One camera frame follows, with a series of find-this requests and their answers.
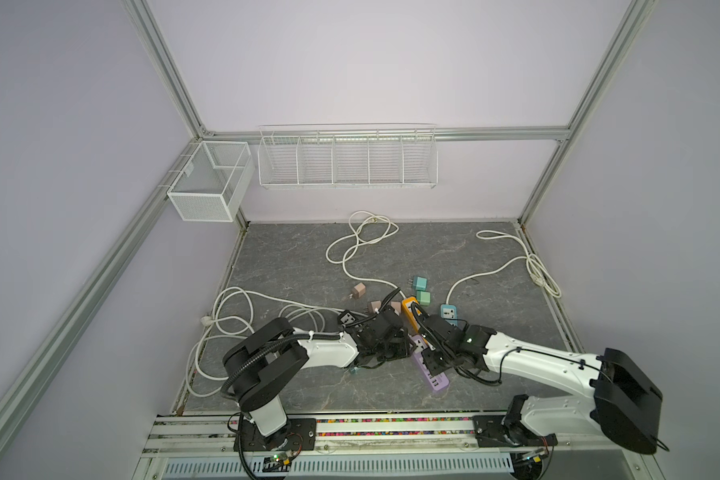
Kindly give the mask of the black power strip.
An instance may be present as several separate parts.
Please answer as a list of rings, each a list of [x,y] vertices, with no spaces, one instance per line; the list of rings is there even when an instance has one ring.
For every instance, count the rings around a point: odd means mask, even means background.
[[[341,326],[347,326],[356,322],[358,318],[349,310],[344,310],[337,316],[337,321]]]

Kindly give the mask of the teal power strip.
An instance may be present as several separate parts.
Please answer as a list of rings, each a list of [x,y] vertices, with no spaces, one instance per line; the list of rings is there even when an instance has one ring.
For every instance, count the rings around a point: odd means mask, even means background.
[[[442,304],[440,306],[440,316],[449,324],[458,325],[458,311],[454,305]]]

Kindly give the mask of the orange power strip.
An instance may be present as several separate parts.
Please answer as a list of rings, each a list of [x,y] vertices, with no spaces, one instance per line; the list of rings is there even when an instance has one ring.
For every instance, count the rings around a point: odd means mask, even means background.
[[[415,334],[419,333],[419,323],[417,320],[417,315],[421,313],[420,311],[420,305],[417,302],[417,299],[415,296],[408,297],[404,299],[401,303],[401,311],[404,314],[405,318],[408,320],[409,324],[411,325],[412,331]]]

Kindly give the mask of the purple power strip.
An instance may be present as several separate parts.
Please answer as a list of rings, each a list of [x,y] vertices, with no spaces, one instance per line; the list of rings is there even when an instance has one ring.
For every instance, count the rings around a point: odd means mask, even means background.
[[[420,335],[410,336],[410,340],[413,342],[412,358],[414,362],[421,370],[425,380],[429,383],[430,387],[434,392],[440,392],[447,389],[450,385],[450,381],[445,373],[439,373],[433,375],[424,361],[424,353],[430,350],[430,346]]]

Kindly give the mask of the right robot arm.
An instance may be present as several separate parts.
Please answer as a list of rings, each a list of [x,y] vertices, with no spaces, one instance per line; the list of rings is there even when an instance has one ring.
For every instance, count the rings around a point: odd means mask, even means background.
[[[425,365],[434,374],[452,369],[481,385],[498,387],[505,376],[529,379],[559,391],[541,398],[514,396],[489,439],[499,446],[550,443],[558,434],[602,435],[643,455],[667,446],[659,438],[663,394],[624,352],[565,352],[510,337],[492,328],[458,328],[420,310],[413,313],[428,343]]]

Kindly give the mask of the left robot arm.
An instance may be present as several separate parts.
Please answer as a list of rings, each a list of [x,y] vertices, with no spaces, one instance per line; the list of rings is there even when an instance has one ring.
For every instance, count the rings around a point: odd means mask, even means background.
[[[291,432],[279,395],[300,371],[373,369],[413,353],[407,328],[389,306],[369,316],[343,310],[337,324],[335,332],[317,332],[284,317],[268,322],[224,355],[227,379],[219,394],[236,402],[243,418],[270,440]]]

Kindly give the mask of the green adapter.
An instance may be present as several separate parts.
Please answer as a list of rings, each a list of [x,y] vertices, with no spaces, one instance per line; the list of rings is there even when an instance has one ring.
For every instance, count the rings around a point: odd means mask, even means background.
[[[422,306],[428,306],[431,304],[431,294],[427,291],[416,292],[417,302]]]

